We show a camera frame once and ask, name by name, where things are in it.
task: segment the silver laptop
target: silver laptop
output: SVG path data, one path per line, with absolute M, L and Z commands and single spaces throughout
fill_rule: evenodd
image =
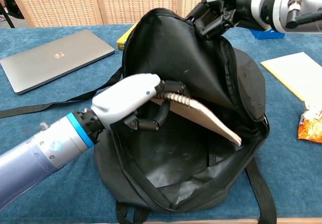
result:
M 85 29 L 3 58 L 0 64 L 14 91 L 22 94 L 114 52 L 112 46 Z

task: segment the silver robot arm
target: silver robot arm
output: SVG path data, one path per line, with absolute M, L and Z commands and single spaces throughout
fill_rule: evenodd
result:
M 164 101 L 151 120 L 136 110 L 162 92 L 184 94 L 180 82 L 162 81 L 150 73 L 135 74 L 93 97 L 90 109 L 71 112 L 0 156 L 0 211 L 38 183 L 92 148 L 98 135 L 123 121 L 131 129 L 158 130 L 170 109 Z
M 321 33 L 322 0 L 202 0 L 187 19 L 208 40 L 232 27 Z

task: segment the snack bag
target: snack bag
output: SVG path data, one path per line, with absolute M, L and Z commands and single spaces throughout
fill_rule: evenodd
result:
M 297 138 L 322 143 L 322 105 L 305 103 L 305 112 L 301 115 Z

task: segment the table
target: table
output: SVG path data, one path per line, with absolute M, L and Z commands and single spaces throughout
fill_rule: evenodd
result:
M 0 58 L 84 28 L 90 29 L 116 49 L 114 55 L 21 96 L 13 92 L 0 68 L 0 110 L 67 100 L 102 85 L 121 64 L 122 51 L 117 50 L 116 41 L 130 27 L 104 25 L 0 30 Z M 258 64 L 263 60 L 301 51 L 322 64 L 322 35 L 294 34 L 286 35 L 284 39 L 256 40 L 249 30 L 234 28 L 224 36 Z M 296 139 L 299 117 L 303 112 L 301 102 L 261 65 L 260 69 L 266 78 L 266 112 L 271 134 L 256 155 L 256 160 L 272 191 L 280 223 L 321 223 L 318 217 L 322 217 L 322 145 Z M 83 110 L 90 103 L 87 100 L 39 113 L 0 119 L 0 154 L 39 131 L 40 122 L 50 124 L 68 112 Z M 171 215 L 151 213 L 148 221 L 256 223 L 254 219 L 259 215 L 251 186 L 246 174 L 242 173 L 227 199 L 217 208 Z M 69 163 L 0 212 L 0 223 L 45 222 L 117 222 L 115 199 L 100 180 L 93 150 Z

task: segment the black strap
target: black strap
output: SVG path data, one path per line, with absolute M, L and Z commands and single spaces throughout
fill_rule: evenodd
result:
M 142 224 L 146 222 L 150 212 L 146 208 L 137 207 L 134 212 L 133 221 L 129 221 L 126 219 L 128 211 L 128 205 L 116 202 L 116 217 L 119 224 Z
M 255 158 L 253 158 L 246 167 L 246 173 L 252 185 L 252 189 L 261 212 L 258 224 L 276 224 L 277 213 L 274 199 L 267 183 L 257 167 Z
M 95 96 L 96 92 L 98 90 L 104 89 L 106 87 L 110 87 L 117 83 L 122 76 L 122 70 L 119 68 L 112 76 L 111 78 L 102 86 L 98 87 L 95 90 L 92 90 L 90 92 L 86 92 L 84 94 L 81 94 L 77 97 L 70 98 L 66 101 L 62 102 L 51 102 L 51 103 L 46 103 L 46 104 L 40 104 L 40 105 L 33 105 L 33 106 L 23 106 L 23 107 L 17 107 L 13 109 L 7 109 L 0 111 L 0 118 L 5 118 L 5 117 L 12 117 L 12 116 L 17 116 L 17 115 L 23 115 L 27 113 L 34 113 L 34 112 L 41 112 L 43 110 L 46 110 L 50 108 L 51 106 L 57 105 L 57 104 L 63 104 L 63 103 L 73 103 L 73 102 L 78 102 L 78 101 L 84 101 L 88 100 L 91 97 Z

